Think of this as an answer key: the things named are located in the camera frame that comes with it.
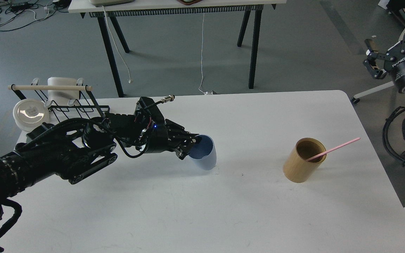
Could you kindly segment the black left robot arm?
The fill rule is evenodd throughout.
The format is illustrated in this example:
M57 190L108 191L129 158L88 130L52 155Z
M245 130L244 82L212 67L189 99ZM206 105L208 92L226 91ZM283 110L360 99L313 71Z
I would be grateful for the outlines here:
M0 157L0 238L21 216L21 205L11 197L51 175L77 184L113 163L117 144L130 158L164 151L175 152L180 160L190 155L202 137L164 118L158 105L172 100L141 97L133 114L105 112L91 119L42 123L28 133L26 143Z

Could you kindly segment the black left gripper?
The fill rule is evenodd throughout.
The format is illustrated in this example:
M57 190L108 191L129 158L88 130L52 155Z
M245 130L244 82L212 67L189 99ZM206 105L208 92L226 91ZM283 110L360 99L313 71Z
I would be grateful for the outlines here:
M174 101L174 97L164 97L159 101L140 97L134 112L134 124L140 127L135 136L139 144L136 148L142 153L175 152L180 160L187 157L191 149L201 142L198 134L192 134L172 120L166 119L159 110L159 104Z

